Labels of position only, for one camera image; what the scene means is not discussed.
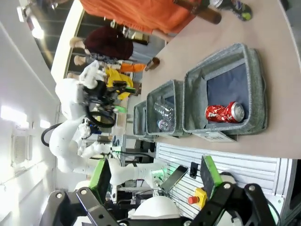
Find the person in orange shirt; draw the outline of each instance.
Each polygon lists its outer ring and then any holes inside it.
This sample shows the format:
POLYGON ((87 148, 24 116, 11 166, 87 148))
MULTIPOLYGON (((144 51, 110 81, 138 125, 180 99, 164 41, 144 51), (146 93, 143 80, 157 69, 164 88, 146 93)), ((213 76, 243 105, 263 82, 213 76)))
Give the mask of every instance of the person in orange shirt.
POLYGON ((179 33, 193 18, 173 0, 80 0, 84 10, 94 16, 115 20, 118 24, 156 35, 165 41, 179 33))

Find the person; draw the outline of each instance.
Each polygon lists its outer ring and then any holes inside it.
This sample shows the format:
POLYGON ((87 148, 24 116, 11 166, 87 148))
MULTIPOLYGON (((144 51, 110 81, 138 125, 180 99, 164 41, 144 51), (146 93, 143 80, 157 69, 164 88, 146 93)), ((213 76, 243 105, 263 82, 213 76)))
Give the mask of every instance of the person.
POLYGON ((195 16, 173 0, 80 0, 84 10, 169 42, 195 16))
POLYGON ((82 48, 94 60, 114 64, 117 60, 135 60, 147 64, 158 51, 144 51, 139 43, 125 38, 122 32, 109 26, 97 28, 84 38, 70 39, 71 48, 82 48))
MULTIPOLYGON (((78 56, 76 55, 74 57, 74 64, 75 65, 84 65, 84 64, 90 64, 94 61, 92 57, 84 57, 84 56, 78 56)), ((118 70, 119 72, 142 72, 144 68, 146 67, 145 64, 128 64, 123 62, 122 60, 118 60, 115 62, 107 63, 106 61, 99 61, 101 65, 113 68, 118 70)))

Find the red soda can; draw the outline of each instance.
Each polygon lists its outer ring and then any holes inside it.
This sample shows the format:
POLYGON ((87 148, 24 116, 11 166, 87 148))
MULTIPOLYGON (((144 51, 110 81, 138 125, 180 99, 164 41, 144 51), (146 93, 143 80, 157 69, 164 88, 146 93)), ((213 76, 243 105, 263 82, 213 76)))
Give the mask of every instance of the red soda can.
POLYGON ((238 123, 244 119, 245 111, 238 102, 231 102, 227 107, 211 105, 205 110, 208 121, 238 123))

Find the table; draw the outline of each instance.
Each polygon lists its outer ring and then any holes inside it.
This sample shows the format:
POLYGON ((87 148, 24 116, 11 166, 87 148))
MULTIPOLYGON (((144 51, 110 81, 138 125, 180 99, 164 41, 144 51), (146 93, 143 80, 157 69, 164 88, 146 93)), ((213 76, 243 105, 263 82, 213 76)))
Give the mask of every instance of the table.
POLYGON ((222 11, 218 25, 195 18, 159 54, 161 63, 143 73, 142 99, 170 79, 183 80, 185 73, 211 53, 242 42, 259 51, 265 70, 269 122, 266 131, 239 136, 238 142, 210 143, 197 136, 156 141, 223 152, 259 156, 301 158, 300 58, 285 12, 278 0, 244 0, 253 19, 242 22, 222 11))

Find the screw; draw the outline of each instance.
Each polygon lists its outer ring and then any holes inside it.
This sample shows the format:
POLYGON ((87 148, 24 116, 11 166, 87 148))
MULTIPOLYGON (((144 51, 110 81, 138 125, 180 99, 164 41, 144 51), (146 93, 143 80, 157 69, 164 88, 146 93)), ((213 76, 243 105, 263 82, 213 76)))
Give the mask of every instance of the screw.
POLYGON ((60 199, 62 196, 63 196, 62 193, 57 193, 57 194, 56 194, 56 197, 57 197, 58 199, 60 199))
POLYGON ((189 226, 190 224, 191 224, 191 221, 188 220, 188 221, 185 221, 185 222, 184 222, 183 226, 189 226))
POLYGON ((224 188, 225 188, 225 189, 229 189, 229 188, 231 188, 231 185, 230 185, 230 184, 225 184, 225 185, 224 185, 224 188))
POLYGON ((87 194, 87 190, 83 189, 80 191, 81 194, 87 194))
POLYGON ((251 192, 254 191, 254 190, 255 190, 255 186, 254 186, 254 185, 249 186, 249 190, 250 190, 251 192))

